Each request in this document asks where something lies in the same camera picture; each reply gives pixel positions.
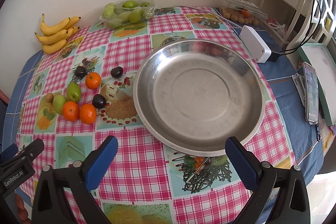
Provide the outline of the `orange tangerine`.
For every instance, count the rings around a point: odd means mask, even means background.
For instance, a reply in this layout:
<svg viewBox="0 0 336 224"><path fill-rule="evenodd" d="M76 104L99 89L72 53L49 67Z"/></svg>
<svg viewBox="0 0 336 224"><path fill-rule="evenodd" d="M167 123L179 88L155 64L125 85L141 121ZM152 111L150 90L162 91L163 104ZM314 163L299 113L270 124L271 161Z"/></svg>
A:
<svg viewBox="0 0 336 224"><path fill-rule="evenodd" d="M84 104L80 109L80 120L84 124L93 124L96 121L96 108L89 103Z"/></svg>
<svg viewBox="0 0 336 224"><path fill-rule="evenodd" d="M101 85L101 76L97 72L90 72L85 78L85 85L90 90L98 89Z"/></svg>
<svg viewBox="0 0 336 224"><path fill-rule="evenodd" d="M79 119L80 108L74 101L68 101L63 105L62 115L65 120L74 122Z"/></svg>

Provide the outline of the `smartphone in clear case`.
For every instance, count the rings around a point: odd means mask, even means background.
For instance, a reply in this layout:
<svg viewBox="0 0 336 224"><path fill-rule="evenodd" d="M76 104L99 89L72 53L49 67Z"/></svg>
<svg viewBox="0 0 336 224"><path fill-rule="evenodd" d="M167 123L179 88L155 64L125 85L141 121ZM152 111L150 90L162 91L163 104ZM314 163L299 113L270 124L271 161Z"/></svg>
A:
<svg viewBox="0 0 336 224"><path fill-rule="evenodd" d="M306 120L309 122L309 124L317 124L319 110L317 75L315 69L307 62L303 62L302 69L305 85Z"/></svg>

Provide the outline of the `clear tray of green fruits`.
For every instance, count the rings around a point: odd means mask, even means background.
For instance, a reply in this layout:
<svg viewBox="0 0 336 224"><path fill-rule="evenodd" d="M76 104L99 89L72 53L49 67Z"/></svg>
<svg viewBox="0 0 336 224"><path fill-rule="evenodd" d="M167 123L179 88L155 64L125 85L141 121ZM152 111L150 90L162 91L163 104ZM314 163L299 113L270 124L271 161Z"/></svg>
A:
<svg viewBox="0 0 336 224"><path fill-rule="evenodd" d="M109 2L102 9L100 22L110 30L126 24L142 23L154 16L156 4L153 0L123 0Z"/></svg>

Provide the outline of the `yellow banana bunch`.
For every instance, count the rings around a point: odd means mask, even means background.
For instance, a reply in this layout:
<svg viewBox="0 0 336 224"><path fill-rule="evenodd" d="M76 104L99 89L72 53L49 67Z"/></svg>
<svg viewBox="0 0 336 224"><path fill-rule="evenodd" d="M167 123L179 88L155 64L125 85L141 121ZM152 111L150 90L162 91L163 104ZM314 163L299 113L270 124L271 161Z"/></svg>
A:
<svg viewBox="0 0 336 224"><path fill-rule="evenodd" d="M45 14L42 13L39 25L41 35L37 32L34 33L38 42L42 45L42 51L46 55L52 55L60 51L68 40L80 30L80 27L76 26L80 19L81 16L68 17L58 24L49 26L45 22Z"/></svg>

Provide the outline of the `green round fruit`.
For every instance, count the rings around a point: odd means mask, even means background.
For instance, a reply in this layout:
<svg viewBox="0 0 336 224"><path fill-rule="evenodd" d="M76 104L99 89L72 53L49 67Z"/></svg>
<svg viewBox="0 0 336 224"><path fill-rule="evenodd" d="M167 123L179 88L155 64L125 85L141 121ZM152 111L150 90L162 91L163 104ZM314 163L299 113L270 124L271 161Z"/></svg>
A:
<svg viewBox="0 0 336 224"><path fill-rule="evenodd" d="M53 107L59 115L63 115L62 109L64 104L67 102L67 98L62 94L55 94L53 99Z"/></svg>

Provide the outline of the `brown kiwi fruit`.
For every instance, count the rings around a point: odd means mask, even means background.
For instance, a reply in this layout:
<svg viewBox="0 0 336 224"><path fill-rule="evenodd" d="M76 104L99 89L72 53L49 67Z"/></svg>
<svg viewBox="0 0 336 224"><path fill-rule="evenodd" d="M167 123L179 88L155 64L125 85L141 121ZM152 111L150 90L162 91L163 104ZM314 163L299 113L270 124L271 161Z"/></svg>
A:
<svg viewBox="0 0 336 224"><path fill-rule="evenodd" d="M47 93L45 96L45 101L48 103L52 103L54 100L54 95L52 93Z"/></svg>

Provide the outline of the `green mango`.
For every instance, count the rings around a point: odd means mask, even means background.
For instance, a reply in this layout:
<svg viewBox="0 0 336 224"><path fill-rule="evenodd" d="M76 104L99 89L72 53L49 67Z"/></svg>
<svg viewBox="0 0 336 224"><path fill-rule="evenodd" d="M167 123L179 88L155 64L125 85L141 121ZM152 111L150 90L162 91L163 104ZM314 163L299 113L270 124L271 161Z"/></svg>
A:
<svg viewBox="0 0 336 224"><path fill-rule="evenodd" d="M79 84L70 82L67 86L67 99L78 103L81 98L81 89Z"/></svg>

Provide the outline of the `white phone stand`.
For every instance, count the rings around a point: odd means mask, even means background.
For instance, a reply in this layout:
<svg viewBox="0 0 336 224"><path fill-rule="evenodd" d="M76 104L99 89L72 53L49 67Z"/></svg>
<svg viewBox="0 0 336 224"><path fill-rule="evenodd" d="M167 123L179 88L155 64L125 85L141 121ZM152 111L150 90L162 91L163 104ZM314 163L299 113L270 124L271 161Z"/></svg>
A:
<svg viewBox="0 0 336 224"><path fill-rule="evenodd" d="M304 85L304 78L302 75L296 73L291 76L294 86L297 89L299 98L301 100L301 103L303 107L305 107L305 85Z"/></svg>

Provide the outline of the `white plastic box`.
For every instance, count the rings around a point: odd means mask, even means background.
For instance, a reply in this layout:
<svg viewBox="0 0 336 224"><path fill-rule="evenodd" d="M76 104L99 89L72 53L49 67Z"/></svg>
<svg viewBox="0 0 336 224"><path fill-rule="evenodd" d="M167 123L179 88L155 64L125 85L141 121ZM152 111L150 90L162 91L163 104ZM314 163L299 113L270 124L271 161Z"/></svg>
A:
<svg viewBox="0 0 336 224"><path fill-rule="evenodd" d="M254 28L244 25L239 38L257 63L264 64L271 56L270 48Z"/></svg>

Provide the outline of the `black power adapter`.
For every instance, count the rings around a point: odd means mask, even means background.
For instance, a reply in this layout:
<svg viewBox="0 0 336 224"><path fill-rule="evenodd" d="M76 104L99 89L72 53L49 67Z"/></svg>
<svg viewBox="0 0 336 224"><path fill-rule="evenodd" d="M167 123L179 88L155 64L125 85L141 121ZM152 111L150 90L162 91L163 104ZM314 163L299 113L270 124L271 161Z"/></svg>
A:
<svg viewBox="0 0 336 224"><path fill-rule="evenodd" d="M270 49L270 56L268 61L276 62L280 56L282 56L283 51L277 44L267 44Z"/></svg>

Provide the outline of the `green framed whiteboard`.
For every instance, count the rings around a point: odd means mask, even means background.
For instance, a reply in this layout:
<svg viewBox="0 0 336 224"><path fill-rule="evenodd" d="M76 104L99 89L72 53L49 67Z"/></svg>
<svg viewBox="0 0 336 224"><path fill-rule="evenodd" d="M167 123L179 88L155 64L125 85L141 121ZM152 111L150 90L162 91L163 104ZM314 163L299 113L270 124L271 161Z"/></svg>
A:
<svg viewBox="0 0 336 224"><path fill-rule="evenodd" d="M335 61L324 44L306 43L298 49L303 61L309 63L318 78L319 100L321 101L325 122L335 124L336 73Z"/></svg>

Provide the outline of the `clear box of nuts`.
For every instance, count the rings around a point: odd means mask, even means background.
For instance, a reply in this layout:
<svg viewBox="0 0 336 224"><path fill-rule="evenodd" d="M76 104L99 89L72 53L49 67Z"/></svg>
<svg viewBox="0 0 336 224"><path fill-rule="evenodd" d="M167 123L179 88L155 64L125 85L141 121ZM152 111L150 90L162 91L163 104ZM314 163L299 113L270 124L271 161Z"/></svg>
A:
<svg viewBox="0 0 336 224"><path fill-rule="evenodd" d="M220 3L221 15L234 23L257 27L268 19L268 15L249 0L220 0Z"/></svg>

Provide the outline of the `dark plum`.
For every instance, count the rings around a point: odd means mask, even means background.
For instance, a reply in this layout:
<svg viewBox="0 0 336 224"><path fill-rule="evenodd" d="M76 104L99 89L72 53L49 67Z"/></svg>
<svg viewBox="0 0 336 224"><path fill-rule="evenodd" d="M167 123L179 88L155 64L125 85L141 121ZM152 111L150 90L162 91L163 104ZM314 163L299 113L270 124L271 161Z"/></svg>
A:
<svg viewBox="0 0 336 224"><path fill-rule="evenodd" d="M75 69L74 75L77 79L83 79L87 75L87 70L85 67L79 65Z"/></svg>
<svg viewBox="0 0 336 224"><path fill-rule="evenodd" d="M115 67L113 68L111 71L110 71L110 75L114 78L114 79L119 79L123 76L123 67L121 66L118 66L118 67Z"/></svg>
<svg viewBox="0 0 336 224"><path fill-rule="evenodd" d="M106 99L104 96L102 96L101 94L95 94L93 99L92 99L92 105L96 108L96 109L101 109L104 108L106 106Z"/></svg>

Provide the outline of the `large steel basin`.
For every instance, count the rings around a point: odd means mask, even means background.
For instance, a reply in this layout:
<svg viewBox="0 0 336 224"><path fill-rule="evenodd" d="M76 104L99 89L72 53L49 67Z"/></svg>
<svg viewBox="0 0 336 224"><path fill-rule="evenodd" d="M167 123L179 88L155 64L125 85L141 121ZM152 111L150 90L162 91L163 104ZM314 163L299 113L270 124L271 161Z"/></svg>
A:
<svg viewBox="0 0 336 224"><path fill-rule="evenodd" d="M185 39L152 52L140 65L133 100L145 128L176 151L220 156L229 137L247 143L265 113L253 65L227 46Z"/></svg>

